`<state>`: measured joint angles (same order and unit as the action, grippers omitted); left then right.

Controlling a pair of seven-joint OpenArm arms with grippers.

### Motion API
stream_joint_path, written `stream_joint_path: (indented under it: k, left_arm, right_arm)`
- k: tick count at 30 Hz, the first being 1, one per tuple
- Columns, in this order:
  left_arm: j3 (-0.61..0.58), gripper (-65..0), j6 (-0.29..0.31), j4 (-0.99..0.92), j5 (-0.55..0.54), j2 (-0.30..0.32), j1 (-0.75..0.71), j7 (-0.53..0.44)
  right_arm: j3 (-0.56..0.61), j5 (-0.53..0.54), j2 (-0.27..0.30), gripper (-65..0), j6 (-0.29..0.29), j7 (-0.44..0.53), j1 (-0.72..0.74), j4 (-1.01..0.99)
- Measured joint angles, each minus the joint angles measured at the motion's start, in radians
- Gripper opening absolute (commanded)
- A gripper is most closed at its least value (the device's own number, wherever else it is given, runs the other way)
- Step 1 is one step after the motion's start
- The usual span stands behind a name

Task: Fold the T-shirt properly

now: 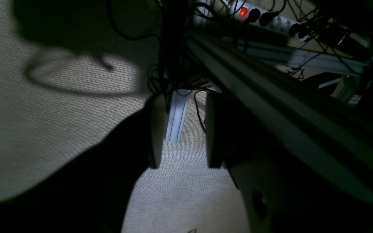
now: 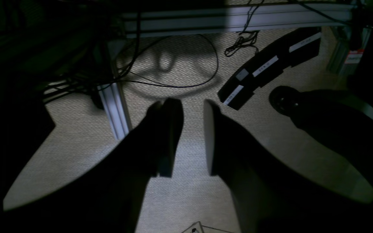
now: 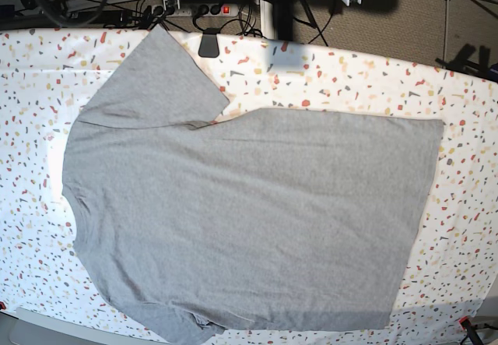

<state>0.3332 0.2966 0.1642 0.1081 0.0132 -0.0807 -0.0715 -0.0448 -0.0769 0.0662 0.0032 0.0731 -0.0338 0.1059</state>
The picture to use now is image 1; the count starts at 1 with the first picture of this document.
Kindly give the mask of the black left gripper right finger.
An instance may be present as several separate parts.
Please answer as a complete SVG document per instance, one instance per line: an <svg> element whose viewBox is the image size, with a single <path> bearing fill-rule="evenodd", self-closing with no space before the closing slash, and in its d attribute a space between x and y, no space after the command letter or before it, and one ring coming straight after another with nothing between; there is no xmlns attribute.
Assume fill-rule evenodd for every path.
<svg viewBox="0 0 373 233"><path fill-rule="evenodd" d="M321 178L284 149L238 102L209 93L209 168L226 168L252 233L373 233L373 205Z"/></svg>

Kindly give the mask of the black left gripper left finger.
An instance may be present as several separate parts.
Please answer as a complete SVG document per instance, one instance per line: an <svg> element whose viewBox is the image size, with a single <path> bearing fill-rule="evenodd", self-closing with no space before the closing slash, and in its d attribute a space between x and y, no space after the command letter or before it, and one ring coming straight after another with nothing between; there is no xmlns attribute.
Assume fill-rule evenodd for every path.
<svg viewBox="0 0 373 233"><path fill-rule="evenodd" d="M120 233L136 182L160 165L166 115L165 96L151 96L99 143L0 201L0 233Z"/></svg>

